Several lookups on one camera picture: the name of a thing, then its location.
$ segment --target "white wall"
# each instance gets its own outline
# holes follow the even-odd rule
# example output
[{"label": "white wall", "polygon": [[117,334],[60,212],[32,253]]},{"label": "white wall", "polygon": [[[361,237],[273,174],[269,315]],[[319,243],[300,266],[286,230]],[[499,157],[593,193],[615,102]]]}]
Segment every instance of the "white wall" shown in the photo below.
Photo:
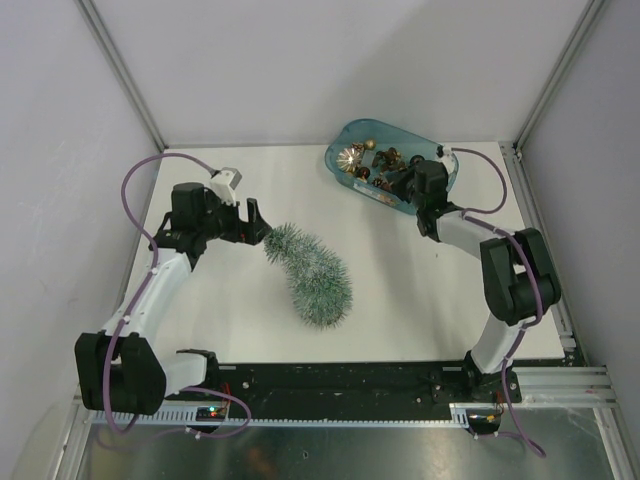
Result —
[{"label": "white wall", "polygon": [[[2,2],[0,58],[5,479],[50,407],[68,404],[77,384],[77,336],[113,312],[135,241],[119,184],[153,147],[73,2]],[[151,176],[149,170],[133,182],[137,212]],[[41,453],[51,451],[48,445]],[[31,474],[21,478],[42,478],[27,468],[38,463],[46,459],[23,458],[21,472]]]},{"label": "white wall", "polygon": [[611,2],[524,157],[578,334],[640,451],[639,18]]},{"label": "white wall", "polygon": [[515,138],[586,0],[96,0],[169,145]]}]

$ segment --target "gray floor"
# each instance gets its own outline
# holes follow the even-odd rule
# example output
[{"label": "gray floor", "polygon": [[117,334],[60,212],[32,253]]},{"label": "gray floor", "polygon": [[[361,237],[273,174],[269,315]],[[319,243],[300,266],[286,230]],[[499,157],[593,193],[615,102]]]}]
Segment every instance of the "gray floor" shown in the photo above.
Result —
[{"label": "gray floor", "polygon": [[[106,451],[92,427],[80,479],[612,479],[590,410],[520,413],[547,451],[540,460],[509,439],[474,441],[459,429],[263,428],[226,440],[173,434],[129,453]],[[505,418],[503,429],[510,428]],[[166,427],[135,427],[132,445]]]}]

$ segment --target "teal container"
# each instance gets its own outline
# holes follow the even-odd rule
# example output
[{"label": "teal container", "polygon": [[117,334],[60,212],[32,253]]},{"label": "teal container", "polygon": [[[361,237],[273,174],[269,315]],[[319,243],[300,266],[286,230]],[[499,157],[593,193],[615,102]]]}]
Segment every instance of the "teal container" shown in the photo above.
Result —
[{"label": "teal container", "polygon": [[[366,151],[362,165],[371,170],[371,176],[368,182],[364,182],[351,174],[345,173],[338,168],[336,160],[338,154],[345,148],[350,147],[353,143],[363,143],[367,139],[376,141],[376,148],[373,151]],[[327,148],[324,155],[324,161],[327,168],[336,177],[336,180],[345,187],[355,190],[358,193],[366,195],[374,200],[382,202],[390,207],[400,210],[401,212],[414,215],[416,209],[413,205],[403,202],[395,195],[371,185],[371,181],[380,174],[380,166],[373,168],[371,162],[375,156],[375,152],[379,150],[388,150],[394,147],[402,154],[402,160],[409,164],[409,160],[414,155],[422,155],[426,160],[438,160],[436,150],[439,144],[427,140],[426,138],[409,133],[406,130],[388,125],[378,120],[363,118],[354,120],[347,124],[338,135],[338,138]],[[458,173],[458,162],[454,157],[455,166],[453,171],[449,172],[449,184],[447,190],[451,190],[455,177]]]}]

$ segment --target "cable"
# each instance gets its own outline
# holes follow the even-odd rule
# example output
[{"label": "cable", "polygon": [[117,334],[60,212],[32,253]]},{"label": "cable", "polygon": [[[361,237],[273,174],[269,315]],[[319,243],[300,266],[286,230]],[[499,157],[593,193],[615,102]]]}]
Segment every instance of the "cable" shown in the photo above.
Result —
[{"label": "cable", "polygon": [[[492,213],[496,213],[498,211],[500,211],[502,209],[502,207],[504,207],[506,201],[507,201],[507,181],[502,173],[502,171],[500,170],[500,168],[498,167],[498,165],[488,156],[486,156],[485,154],[478,152],[476,150],[471,150],[471,149],[466,149],[466,148],[453,148],[452,151],[458,151],[458,152],[465,152],[465,153],[471,153],[474,155],[477,155],[481,158],[483,158],[484,160],[486,160],[492,167],[493,169],[498,173],[498,177],[500,178],[500,183],[502,184],[502,199],[500,201],[500,204],[496,207],[493,208],[491,210],[482,210],[479,208],[465,208],[462,210],[462,219],[463,220],[467,220],[468,222],[471,222],[481,228],[485,228],[487,230],[490,230],[494,233],[497,233],[498,235],[506,238],[509,243],[511,243],[511,245],[513,246],[513,248],[516,250],[518,257],[520,257],[520,260],[522,261],[522,265],[524,266],[525,272],[527,274],[527,278],[529,280],[529,282],[531,283],[531,288],[533,290],[533,295],[535,298],[535,302],[536,302],[536,316],[535,316],[535,320],[531,321],[531,322],[527,322],[524,323],[521,327],[520,327],[520,331],[518,332],[518,336],[516,337],[515,341],[513,342],[513,345],[511,346],[511,348],[509,349],[509,351],[507,352],[507,354],[505,355],[504,359],[502,360],[502,368],[500,369],[500,378],[502,381],[502,390],[504,392],[504,396],[505,396],[505,400],[507,402],[507,406],[509,407],[509,413],[511,414],[511,418],[513,419],[513,423],[516,426],[516,429],[518,430],[518,433],[514,433],[514,432],[497,432],[497,435],[488,435],[490,437],[506,437],[506,438],[514,438],[514,439],[520,439],[522,440],[528,447],[529,449],[531,449],[531,451],[536,454],[538,457],[540,458],[546,458],[547,457],[547,453],[544,451],[544,449],[538,445],[536,442],[534,442],[533,440],[531,440],[531,438],[529,438],[529,436],[526,434],[526,432],[524,431],[524,428],[522,427],[522,424],[520,422],[520,418],[518,417],[518,415],[516,414],[515,410],[513,409],[513,405],[511,402],[511,395],[509,393],[509,386],[507,385],[507,368],[509,365],[509,361],[511,360],[511,358],[513,357],[513,355],[516,353],[516,350],[518,350],[518,347],[520,346],[520,344],[522,343],[522,340],[524,338],[525,332],[528,328],[534,327],[536,325],[538,325],[541,321],[542,321],[542,315],[544,314],[544,308],[542,306],[542,296],[540,295],[540,289],[538,288],[538,283],[536,282],[536,278],[535,275],[533,273],[533,268],[531,267],[531,264],[529,263],[529,260],[527,259],[524,250],[522,250],[522,247],[520,246],[520,244],[516,241],[516,239],[509,233],[506,232],[505,230],[498,228],[488,222],[485,222],[483,220],[480,220],[478,218],[475,217],[470,217],[467,214],[470,212],[475,212],[475,213],[482,213],[482,214],[492,214]],[[482,435],[478,435],[474,433],[474,438],[479,438],[479,437],[483,437]]]},{"label": "cable", "polygon": [[111,336],[111,340],[109,341],[109,345],[107,347],[107,355],[104,361],[104,368],[102,371],[102,401],[104,403],[105,417],[107,419],[107,423],[109,424],[109,427],[111,428],[111,430],[113,430],[115,433],[119,435],[124,435],[129,430],[131,430],[131,427],[133,427],[133,425],[135,424],[136,420],[138,419],[138,416],[137,415],[134,416],[131,419],[131,422],[129,422],[129,424],[124,429],[116,425],[116,422],[113,419],[113,411],[111,409],[111,396],[110,396],[111,394],[111,383],[110,383],[111,382],[111,362],[113,362],[113,357],[116,349],[116,344],[118,342],[118,337],[120,336],[122,329],[127,323],[126,319],[129,317],[129,315],[131,315],[131,312],[135,308],[136,303],[138,302],[138,300],[140,300],[140,297],[142,296],[145,289],[149,285],[149,282],[153,277],[153,269],[156,268],[156,266],[158,265],[158,256],[159,256],[158,245],[153,239],[153,236],[144,229],[142,224],[133,215],[133,212],[131,212],[131,208],[129,207],[129,203],[127,202],[127,193],[126,193],[127,185],[129,184],[129,180],[131,179],[133,174],[140,167],[146,165],[147,163],[151,163],[156,160],[160,160],[162,158],[169,158],[169,157],[186,158],[187,160],[191,160],[192,162],[200,165],[202,168],[207,170],[211,174],[211,176],[215,176],[218,173],[218,170],[211,168],[202,160],[199,160],[196,157],[193,157],[191,155],[187,155],[185,153],[159,153],[157,155],[153,155],[151,157],[145,158],[144,160],[141,160],[138,163],[136,163],[127,172],[127,174],[124,177],[124,180],[122,181],[122,186],[120,187],[120,198],[122,200],[122,206],[124,208],[124,211],[127,217],[129,218],[129,220],[131,221],[131,223],[133,224],[133,226],[136,227],[136,229],[147,240],[149,240],[149,243],[151,244],[151,249],[153,250],[153,258],[151,261],[151,268],[149,269],[149,271],[147,272],[147,275],[144,277],[144,280],[142,281],[142,283],[134,293],[133,297],[131,298],[129,305],[127,305],[127,307],[125,308],[122,318],[118,321],[118,324],[116,325],[116,328]]},{"label": "cable", "polygon": [[198,393],[207,393],[210,395],[215,395],[217,397],[221,397],[226,399],[229,404],[231,404],[231,402],[235,402],[238,405],[240,405],[246,415],[247,418],[245,419],[245,421],[242,423],[242,425],[240,425],[238,428],[231,430],[230,432],[226,432],[226,433],[205,433],[205,432],[201,432],[199,430],[195,430],[195,429],[191,429],[189,427],[178,427],[178,428],[169,428],[167,430],[162,430],[161,432],[156,433],[155,435],[152,435],[146,439],[144,439],[142,442],[139,442],[135,445],[129,445],[126,447],[120,447],[120,446],[116,446],[116,445],[107,445],[106,443],[104,443],[102,441],[102,439],[100,438],[100,432],[98,432],[98,434],[96,435],[96,442],[98,443],[98,445],[100,445],[102,448],[105,448],[107,450],[114,450],[114,451],[130,451],[130,450],[136,450],[138,448],[141,448],[145,445],[147,445],[148,443],[151,443],[155,440],[157,440],[160,437],[164,437],[165,435],[168,435],[170,433],[192,433],[196,436],[196,439],[199,439],[200,437],[206,437],[206,438],[228,438],[228,437],[232,437],[234,435],[237,435],[238,433],[242,432],[244,429],[246,429],[249,426],[249,422],[251,422],[251,410],[249,409],[249,406],[244,403],[242,400],[240,400],[237,397],[234,397],[233,395],[227,395],[226,393],[222,393],[222,392],[218,392],[216,390],[209,390],[207,388],[201,388],[201,387],[186,387],[183,388],[181,390],[182,392],[198,392]]}]

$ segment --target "white tabletop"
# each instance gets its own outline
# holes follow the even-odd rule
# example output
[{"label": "white tabletop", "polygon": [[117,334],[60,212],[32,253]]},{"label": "white tabletop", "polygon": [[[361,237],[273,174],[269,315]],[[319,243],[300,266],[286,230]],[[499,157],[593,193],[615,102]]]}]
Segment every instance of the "white tabletop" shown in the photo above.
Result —
[{"label": "white tabletop", "polygon": [[[508,178],[498,144],[460,143],[491,156]],[[246,218],[247,197],[258,199],[272,226],[293,222],[318,234],[348,265],[354,307],[344,323],[317,331],[292,307],[285,275],[269,265],[262,246],[209,243],[195,271],[175,296],[160,327],[156,351],[215,351],[221,362],[363,362],[462,359],[480,337],[489,314],[480,262],[454,247],[422,238],[415,217],[340,185],[324,165],[326,146],[180,150],[215,168],[243,175],[236,189]],[[491,208],[500,183],[482,159],[459,154],[451,199]],[[145,227],[155,232],[181,182],[208,184],[200,167],[164,160]],[[509,183],[509,199],[494,224],[519,229],[522,216]],[[141,242],[132,279],[148,258]],[[517,358],[560,358],[551,313],[531,329]]]}]

